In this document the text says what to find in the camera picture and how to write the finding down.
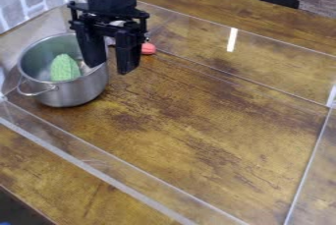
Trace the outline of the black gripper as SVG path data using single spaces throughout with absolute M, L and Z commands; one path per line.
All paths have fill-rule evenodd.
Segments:
M 106 61 L 105 37 L 116 38 L 117 71 L 125 75 L 140 62 L 149 14 L 136 8 L 137 0 L 70 1 L 69 28 L 74 31 L 82 60 L 89 68 Z

